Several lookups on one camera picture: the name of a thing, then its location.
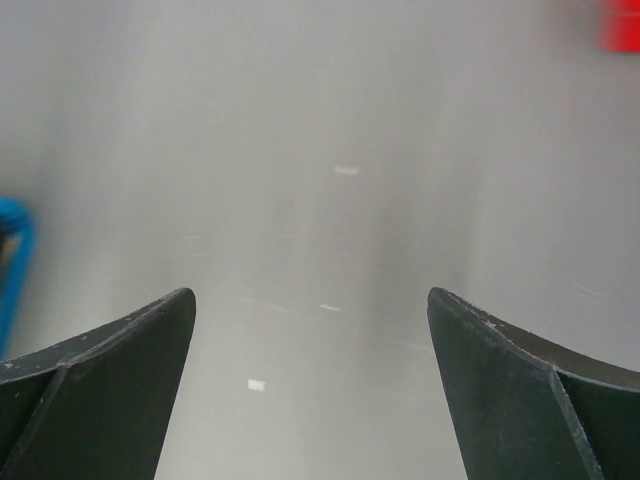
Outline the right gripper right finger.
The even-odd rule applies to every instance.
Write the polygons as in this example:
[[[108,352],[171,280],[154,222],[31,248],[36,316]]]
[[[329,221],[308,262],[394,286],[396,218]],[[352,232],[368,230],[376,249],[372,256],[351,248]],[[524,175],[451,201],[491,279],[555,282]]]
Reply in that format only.
[[[470,479],[636,479],[639,374],[506,323],[442,288],[427,298]]]

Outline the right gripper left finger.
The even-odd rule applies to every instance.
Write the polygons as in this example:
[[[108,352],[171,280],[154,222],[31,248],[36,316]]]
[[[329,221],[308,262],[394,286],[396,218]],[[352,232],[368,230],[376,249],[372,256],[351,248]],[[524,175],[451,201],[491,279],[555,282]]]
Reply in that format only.
[[[154,478],[195,318],[195,294],[180,288],[2,361],[2,478]]]

